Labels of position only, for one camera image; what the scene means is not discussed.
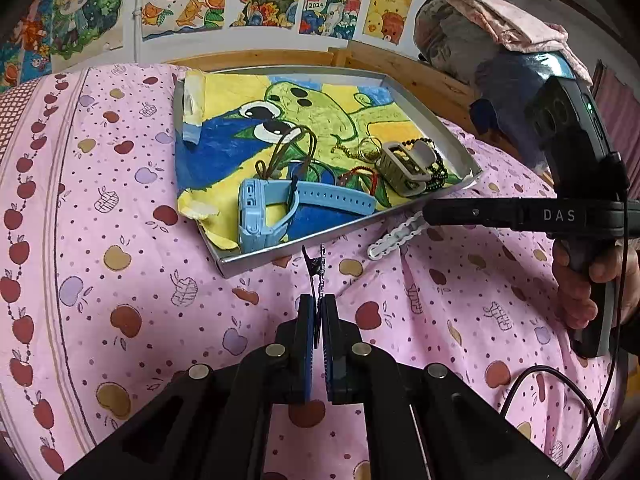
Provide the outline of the person's right hand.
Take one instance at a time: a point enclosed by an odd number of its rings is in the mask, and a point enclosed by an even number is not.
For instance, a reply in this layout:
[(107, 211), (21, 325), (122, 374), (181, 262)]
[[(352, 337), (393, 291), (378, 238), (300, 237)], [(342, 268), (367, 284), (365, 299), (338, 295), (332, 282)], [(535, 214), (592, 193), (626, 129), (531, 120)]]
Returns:
[[(558, 283), (560, 317), (571, 330), (582, 330), (598, 314), (596, 303), (590, 299), (594, 284), (618, 282), (622, 277), (623, 247), (616, 246), (605, 256), (597, 259), (589, 268), (589, 276), (570, 268), (570, 256), (564, 246), (556, 240), (553, 244), (552, 273)], [(623, 309), (620, 322), (626, 323), (639, 305), (639, 259), (638, 254), (629, 248)]]

